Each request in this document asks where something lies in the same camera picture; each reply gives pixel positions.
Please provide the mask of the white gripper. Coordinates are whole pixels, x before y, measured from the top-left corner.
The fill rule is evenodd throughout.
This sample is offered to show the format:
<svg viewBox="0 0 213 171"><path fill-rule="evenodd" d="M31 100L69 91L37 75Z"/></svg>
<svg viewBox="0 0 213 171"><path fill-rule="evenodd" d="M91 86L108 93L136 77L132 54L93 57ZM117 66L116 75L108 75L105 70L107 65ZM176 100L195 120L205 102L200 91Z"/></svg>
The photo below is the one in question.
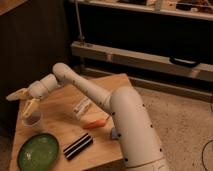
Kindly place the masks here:
<svg viewBox="0 0 213 171"><path fill-rule="evenodd" d="M45 88L42 83L40 81L35 81L28 87L28 89L21 88L6 97L8 101L26 100L29 98L28 93L33 97L33 99L26 101L22 111L23 118L28 118L35 110L38 109L40 103L39 99L42 99L45 94Z"/></svg>

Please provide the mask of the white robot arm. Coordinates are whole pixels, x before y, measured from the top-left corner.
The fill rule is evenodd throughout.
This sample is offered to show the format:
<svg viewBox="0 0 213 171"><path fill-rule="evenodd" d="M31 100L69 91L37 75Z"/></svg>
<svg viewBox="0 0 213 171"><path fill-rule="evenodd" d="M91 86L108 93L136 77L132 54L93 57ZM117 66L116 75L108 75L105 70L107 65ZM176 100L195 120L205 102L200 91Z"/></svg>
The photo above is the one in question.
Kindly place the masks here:
<svg viewBox="0 0 213 171"><path fill-rule="evenodd" d="M65 84L75 86L112 116L126 171L170 171L143 100L132 86L121 86L108 91L78 75L68 65L56 63L52 74L33 82L28 88L9 94L6 99L25 100L22 116L27 118L38 108L41 100Z"/></svg>

